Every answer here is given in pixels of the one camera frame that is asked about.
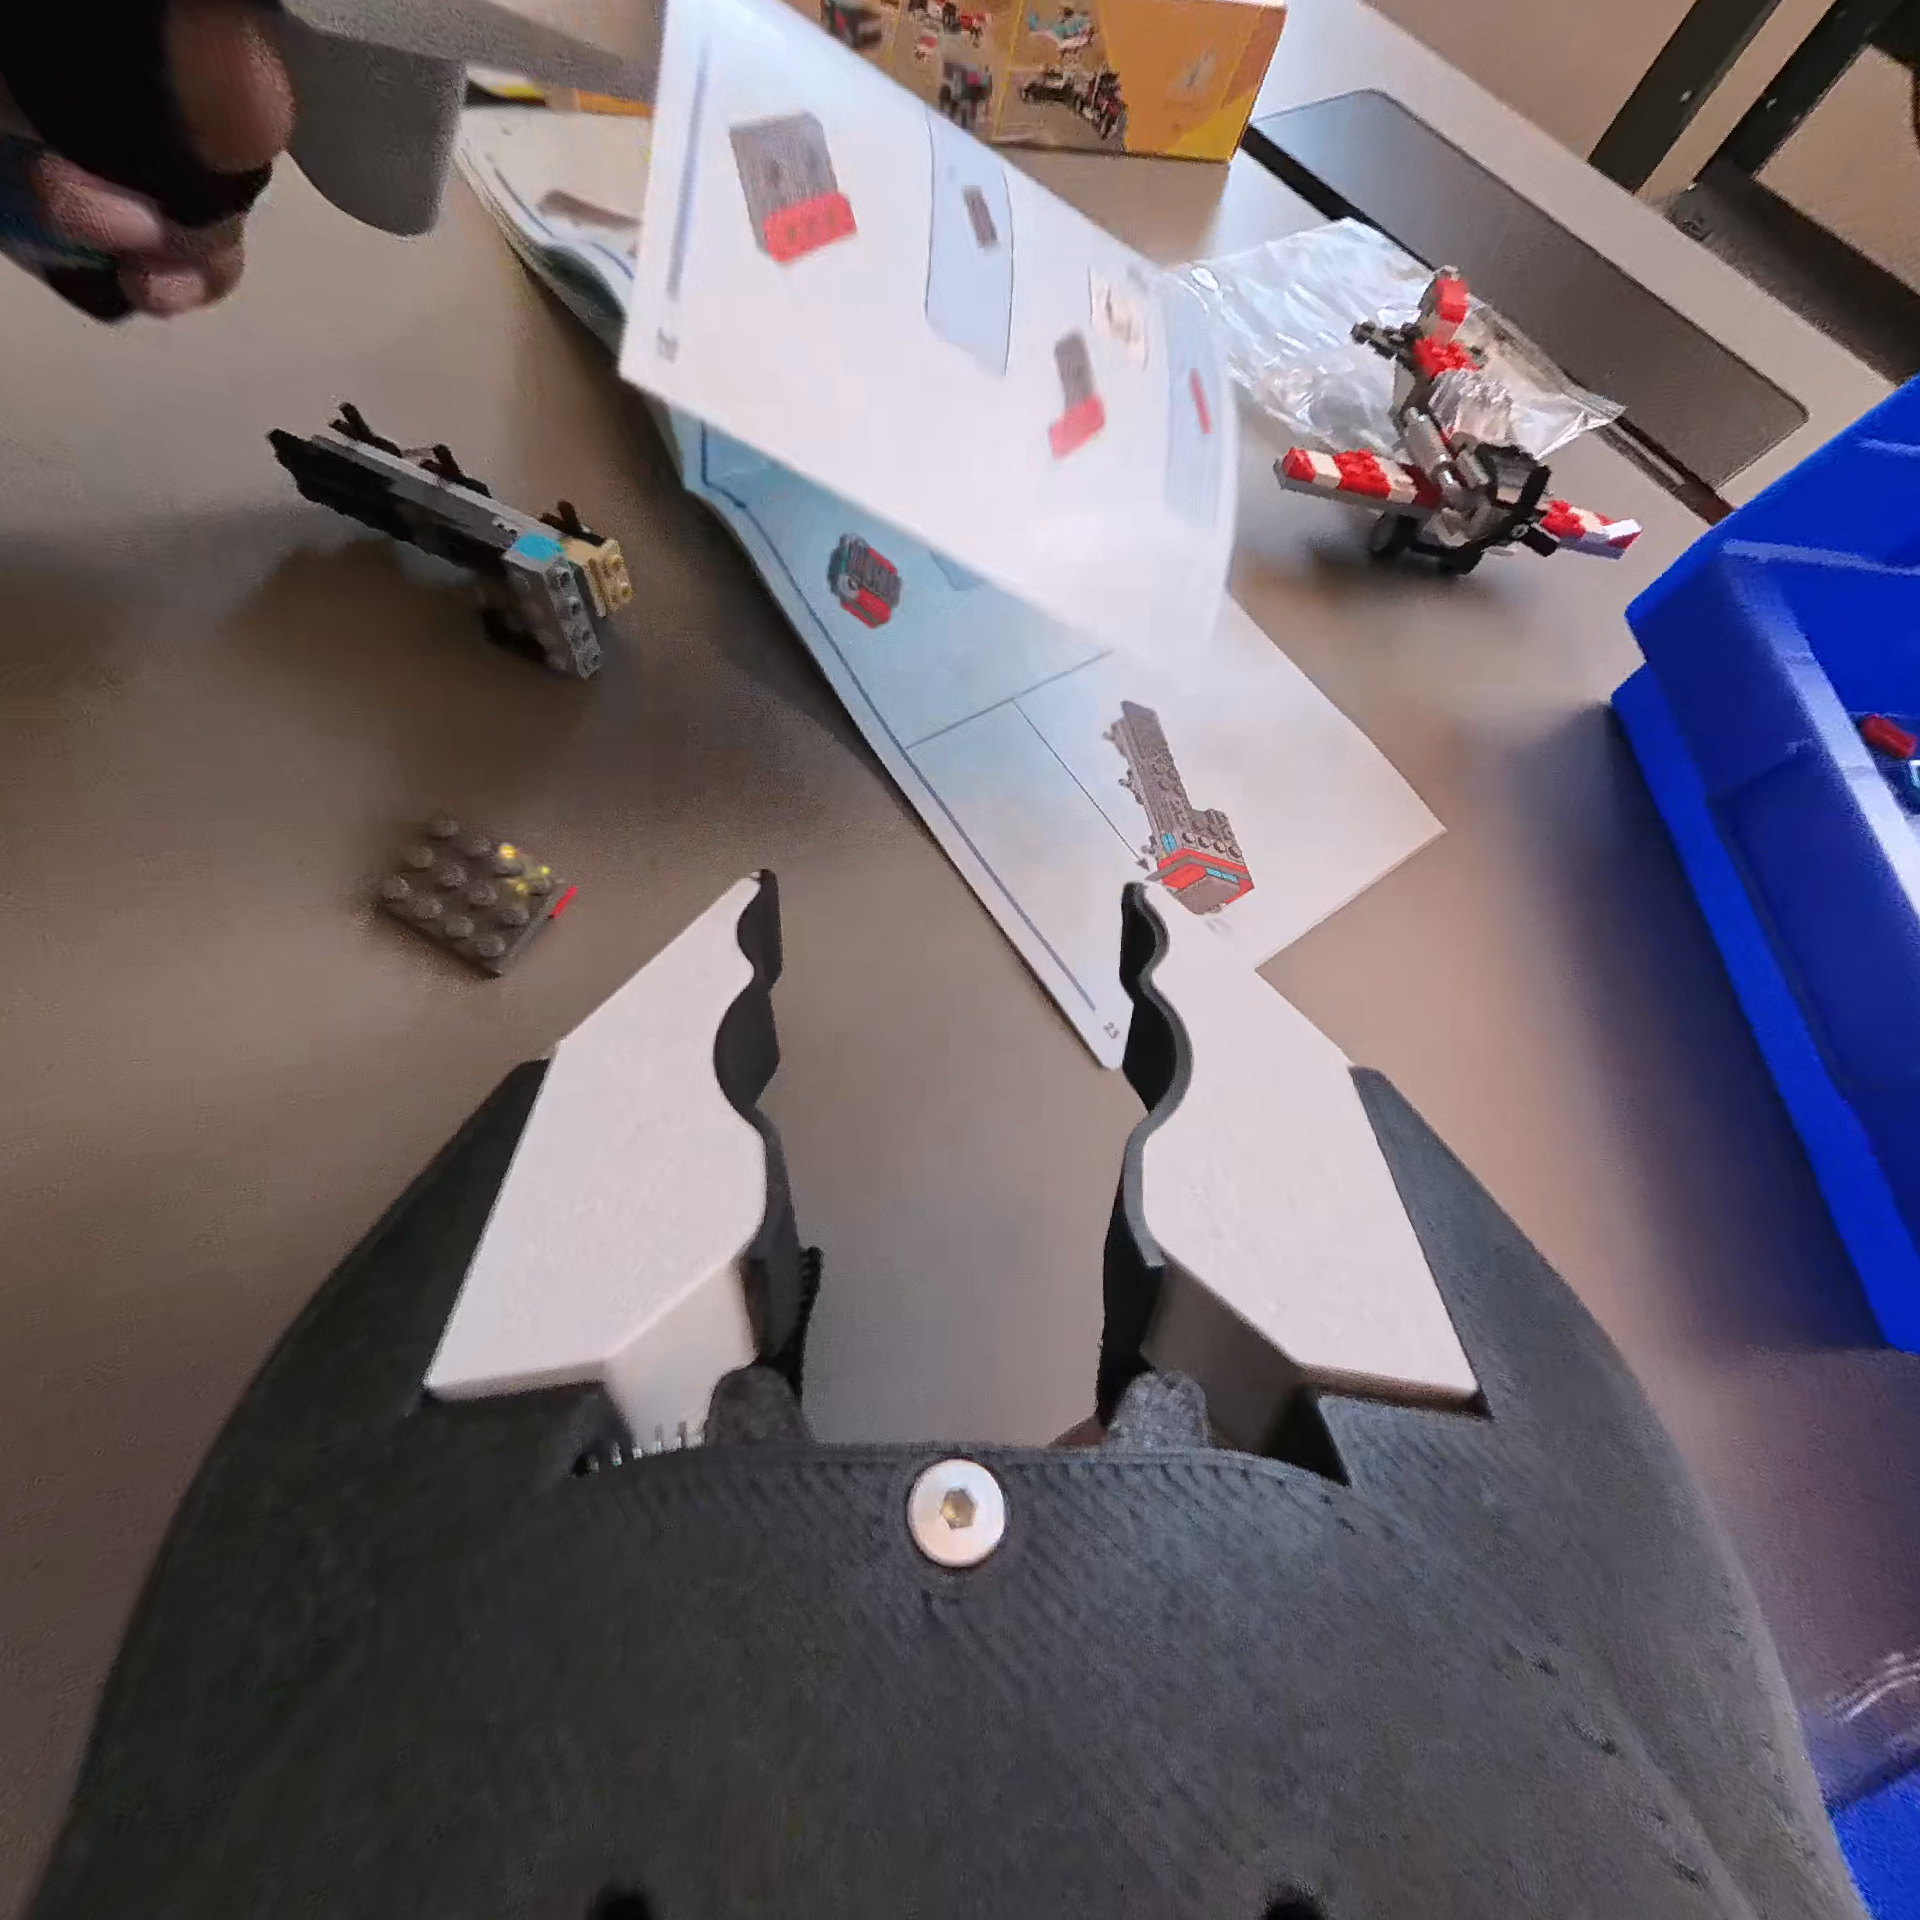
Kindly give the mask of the grey desk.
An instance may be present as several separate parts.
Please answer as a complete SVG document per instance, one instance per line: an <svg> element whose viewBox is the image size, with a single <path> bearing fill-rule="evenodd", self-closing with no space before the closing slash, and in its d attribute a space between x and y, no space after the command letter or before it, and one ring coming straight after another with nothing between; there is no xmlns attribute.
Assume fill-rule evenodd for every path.
<svg viewBox="0 0 1920 1920"><path fill-rule="evenodd" d="M502 1072L728 880L785 899L771 1090L827 1286L831 1444L1032 1445L1091 1411L1140 1106L758 588L636 396L467 190L423 240L285 170L211 312L2 275L2 1917L57 1833L167 1525L279 1331ZM298 494L338 400L634 601L594 679ZM1633 1361L1790 1684L1915 1648L1915 1357L1872 1311L1602 697L1625 565L1419 583L1249 460L1233 593L1443 835L1262 973L1394 1078ZM562 920L547 900L577 883Z"/></svg>

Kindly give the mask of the black metal table frame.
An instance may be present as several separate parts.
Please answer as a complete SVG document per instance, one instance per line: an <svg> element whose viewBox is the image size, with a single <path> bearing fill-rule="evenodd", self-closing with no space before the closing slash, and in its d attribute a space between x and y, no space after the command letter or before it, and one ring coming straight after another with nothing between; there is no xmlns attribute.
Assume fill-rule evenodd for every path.
<svg viewBox="0 0 1920 1920"><path fill-rule="evenodd" d="M1590 162L1696 235L1782 217L1915 290L1915 2L1688 2Z"/></svg>

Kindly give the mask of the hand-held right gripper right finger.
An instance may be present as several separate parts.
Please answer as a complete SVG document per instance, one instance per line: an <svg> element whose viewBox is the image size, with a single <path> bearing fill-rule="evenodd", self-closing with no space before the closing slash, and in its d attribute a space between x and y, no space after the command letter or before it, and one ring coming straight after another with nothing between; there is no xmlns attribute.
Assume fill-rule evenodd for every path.
<svg viewBox="0 0 1920 1920"><path fill-rule="evenodd" d="M1357 1066L1158 889L1120 893L1124 1143L1099 1250L1096 1416L1181 1373L1262 1451L1319 1395L1472 1411L1479 1380Z"/></svg>

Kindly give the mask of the toy instruction booklet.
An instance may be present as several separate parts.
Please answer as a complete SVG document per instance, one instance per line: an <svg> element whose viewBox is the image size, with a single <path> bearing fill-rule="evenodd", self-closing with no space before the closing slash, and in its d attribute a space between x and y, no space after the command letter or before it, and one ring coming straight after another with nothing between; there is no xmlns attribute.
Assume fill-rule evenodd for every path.
<svg viewBox="0 0 1920 1920"><path fill-rule="evenodd" d="M1441 833L1227 593L1181 284L789 7L685 2L656 107L469 107L460 177L1099 1065L1126 883L1257 966Z"/></svg>

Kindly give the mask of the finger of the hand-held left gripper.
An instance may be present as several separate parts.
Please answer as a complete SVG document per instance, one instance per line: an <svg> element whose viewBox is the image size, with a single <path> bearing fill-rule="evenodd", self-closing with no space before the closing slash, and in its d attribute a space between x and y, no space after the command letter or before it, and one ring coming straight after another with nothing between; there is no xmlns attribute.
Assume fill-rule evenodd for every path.
<svg viewBox="0 0 1920 1920"><path fill-rule="evenodd" d="M302 24L479 67L656 67L658 2L295 2Z"/></svg>

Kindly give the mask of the yellow toy set box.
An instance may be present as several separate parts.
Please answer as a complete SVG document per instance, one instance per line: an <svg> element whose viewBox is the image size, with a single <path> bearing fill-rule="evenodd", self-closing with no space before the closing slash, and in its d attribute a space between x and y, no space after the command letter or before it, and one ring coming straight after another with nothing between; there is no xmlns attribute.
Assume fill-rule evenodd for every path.
<svg viewBox="0 0 1920 1920"><path fill-rule="evenodd" d="M794 2L996 145L1225 162L1286 2Z"/></svg>

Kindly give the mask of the black toy vehicle chassis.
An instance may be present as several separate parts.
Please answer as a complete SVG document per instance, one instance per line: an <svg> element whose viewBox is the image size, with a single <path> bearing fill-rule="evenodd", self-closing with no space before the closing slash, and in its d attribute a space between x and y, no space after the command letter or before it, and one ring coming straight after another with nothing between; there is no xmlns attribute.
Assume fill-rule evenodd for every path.
<svg viewBox="0 0 1920 1920"><path fill-rule="evenodd" d="M460 571L497 647L557 679L601 673L634 576L618 538L567 500L530 516L467 474L446 442L400 448L351 400L316 435L274 428L269 448L302 500Z"/></svg>

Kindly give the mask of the dark grey flat panel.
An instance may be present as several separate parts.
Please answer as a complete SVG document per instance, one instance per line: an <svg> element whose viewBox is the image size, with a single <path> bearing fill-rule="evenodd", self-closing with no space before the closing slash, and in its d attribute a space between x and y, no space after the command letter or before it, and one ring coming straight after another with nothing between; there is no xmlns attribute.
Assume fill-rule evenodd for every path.
<svg viewBox="0 0 1920 1920"><path fill-rule="evenodd" d="M1619 400L1602 436L1702 522L1805 424L1785 388L1383 90L1260 114L1241 151L1328 217L1460 266L1580 388Z"/></svg>

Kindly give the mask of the clear zip bag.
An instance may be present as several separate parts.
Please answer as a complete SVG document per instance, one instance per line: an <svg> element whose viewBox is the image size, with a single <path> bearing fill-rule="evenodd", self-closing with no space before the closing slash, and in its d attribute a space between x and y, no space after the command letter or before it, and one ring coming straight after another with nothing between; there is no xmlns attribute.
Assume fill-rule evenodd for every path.
<svg viewBox="0 0 1920 1920"><path fill-rule="evenodd" d="M1915 1648L1801 1713L1841 1859L1872 1917L1915 1917Z"/></svg>

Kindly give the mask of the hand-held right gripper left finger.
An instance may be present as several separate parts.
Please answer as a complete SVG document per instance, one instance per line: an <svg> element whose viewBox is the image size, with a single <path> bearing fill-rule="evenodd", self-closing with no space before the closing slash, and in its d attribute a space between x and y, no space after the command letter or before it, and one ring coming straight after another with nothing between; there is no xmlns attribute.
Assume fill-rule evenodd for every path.
<svg viewBox="0 0 1920 1920"><path fill-rule="evenodd" d="M546 1057L467 1260L433 1401L594 1383L636 1451L708 1438L714 1387L802 1352L779 1133L779 889L754 870Z"/></svg>

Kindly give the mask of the clear plastic bag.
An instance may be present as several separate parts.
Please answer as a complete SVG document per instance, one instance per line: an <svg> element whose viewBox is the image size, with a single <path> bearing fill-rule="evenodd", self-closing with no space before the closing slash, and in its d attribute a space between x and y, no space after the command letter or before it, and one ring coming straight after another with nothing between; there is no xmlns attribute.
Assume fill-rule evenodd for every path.
<svg viewBox="0 0 1920 1920"><path fill-rule="evenodd" d="M1185 266L1237 388L1281 440L1392 457L1402 452L1397 370L1357 342L1355 325L1410 323L1431 276L1431 263L1357 217ZM1512 396L1518 442L1537 460L1623 416L1617 398L1575 381L1476 292L1466 292L1455 337L1483 355L1485 377Z"/></svg>

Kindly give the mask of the red white toy airplane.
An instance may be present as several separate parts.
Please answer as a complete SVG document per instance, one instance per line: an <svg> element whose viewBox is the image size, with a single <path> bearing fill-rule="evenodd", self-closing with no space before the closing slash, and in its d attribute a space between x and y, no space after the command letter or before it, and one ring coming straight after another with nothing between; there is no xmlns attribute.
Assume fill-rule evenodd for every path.
<svg viewBox="0 0 1920 1920"><path fill-rule="evenodd" d="M1291 442L1272 460L1272 478L1282 494L1370 507L1374 561L1410 558L1446 576L1464 576L1505 549L1542 558L1625 553L1642 524L1555 494L1549 462L1518 440L1509 385L1488 370L1485 349L1464 337L1466 323L1469 280L1451 263L1431 275L1410 318L1357 318L1355 344L1394 370L1394 448L1374 452Z"/></svg>

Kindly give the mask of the blue plastic bin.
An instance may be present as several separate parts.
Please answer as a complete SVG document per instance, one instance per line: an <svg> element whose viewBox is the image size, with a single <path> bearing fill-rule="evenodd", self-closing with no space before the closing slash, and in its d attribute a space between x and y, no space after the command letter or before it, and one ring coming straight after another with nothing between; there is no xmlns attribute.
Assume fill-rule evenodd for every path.
<svg viewBox="0 0 1920 1920"><path fill-rule="evenodd" d="M1915 1352L1915 381L1629 607L1614 710L1886 1346Z"/></svg>

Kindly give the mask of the person's left hand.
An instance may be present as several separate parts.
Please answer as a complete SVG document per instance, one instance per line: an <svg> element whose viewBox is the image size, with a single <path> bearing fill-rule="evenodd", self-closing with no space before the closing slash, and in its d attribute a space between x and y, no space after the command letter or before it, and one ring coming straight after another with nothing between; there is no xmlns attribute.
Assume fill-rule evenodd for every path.
<svg viewBox="0 0 1920 1920"><path fill-rule="evenodd" d="M274 2L2 2L2 257L104 323L219 303L295 128Z"/></svg>

